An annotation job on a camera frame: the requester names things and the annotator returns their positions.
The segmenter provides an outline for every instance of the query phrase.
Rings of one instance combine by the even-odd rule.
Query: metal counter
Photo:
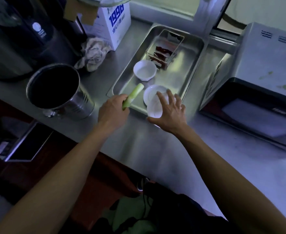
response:
[[[94,112],[86,119],[74,122],[67,118],[45,118],[42,111],[26,98],[27,80],[0,82],[0,99],[80,142],[96,123],[99,107],[108,99],[107,92],[139,48],[150,27],[150,24],[132,20],[116,52],[107,55],[98,70],[82,78],[95,101]],[[211,39],[210,42],[214,44],[218,40]],[[183,100],[188,124],[286,216],[286,152],[197,112],[208,75],[224,54],[214,46],[207,47]],[[180,142],[173,135],[149,124],[145,116],[137,111],[131,110],[126,125],[106,141],[101,152],[176,193],[188,195],[204,209],[223,216]]]

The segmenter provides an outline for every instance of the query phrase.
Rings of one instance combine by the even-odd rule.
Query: stainless steel bucket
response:
[[[27,84],[26,96],[47,117],[64,115],[80,120],[94,109],[78,71],[67,64],[51,64],[36,71]]]

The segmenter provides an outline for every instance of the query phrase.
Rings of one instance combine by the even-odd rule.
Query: white microwave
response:
[[[200,113],[286,149],[286,32],[249,24],[211,73]]]

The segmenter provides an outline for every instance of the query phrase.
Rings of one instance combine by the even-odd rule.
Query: cardboard box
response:
[[[64,18],[75,21],[77,16],[87,36],[102,38],[114,51],[131,25],[129,3],[99,8],[78,0],[67,0]]]
[[[100,7],[93,25],[82,23],[88,37],[104,39],[115,51],[131,25],[130,6]]]

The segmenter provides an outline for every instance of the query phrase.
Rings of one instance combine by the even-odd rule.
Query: brand logo on microwave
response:
[[[273,108],[272,110],[275,111],[275,112],[278,112],[280,114],[286,115],[286,112],[284,112],[284,111],[282,111],[282,110],[280,110],[278,108]]]

